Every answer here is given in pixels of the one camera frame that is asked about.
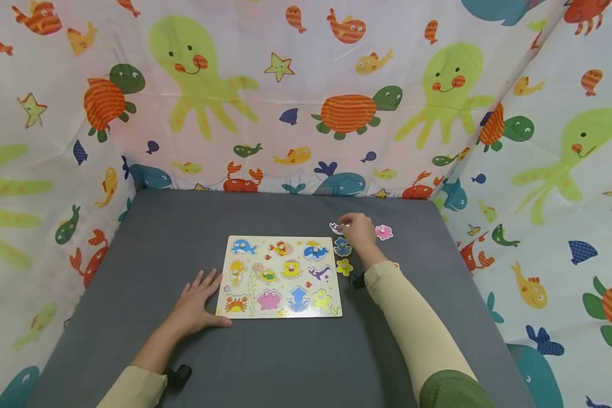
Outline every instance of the gray table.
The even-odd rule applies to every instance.
[[[223,267],[229,235],[332,236],[328,223],[348,211],[393,228],[379,246],[443,319],[496,405],[534,408],[431,202],[192,190],[136,196],[27,407],[95,407],[183,285],[200,268]],[[361,268],[356,254],[350,260]],[[366,289],[338,279],[342,318],[237,320],[183,341],[170,364],[190,365],[193,377],[161,406],[414,407],[383,314]]]

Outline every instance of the beige sleeve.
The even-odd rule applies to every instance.
[[[370,267],[365,286],[399,344],[418,401],[423,384],[438,371],[455,369],[476,379],[447,327],[394,263]]]
[[[128,366],[98,408],[154,408],[168,384],[168,376]]]

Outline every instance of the left hand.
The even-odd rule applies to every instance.
[[[223,276],[216,276],[215,269],[206,278],[203,276],[204,271],[199,271],[193,283],[187,283],[183,288],[180,299],[163,323],[165,329],[183,337],[195,334],[204,327],[232,325],[229,318],[214,316],[204,309],[204,303],[220,287]]]

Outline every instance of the green sleeve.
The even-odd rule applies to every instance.
[[[420,408],[496,408],[481,385],[469,375],[445,369],[431,375],[419,392]]]

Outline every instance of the printed fabric backdrop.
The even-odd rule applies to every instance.
[[[143,188],[431,198],[538,406],[612,407],[610,0],[0,1],[0,407]]]

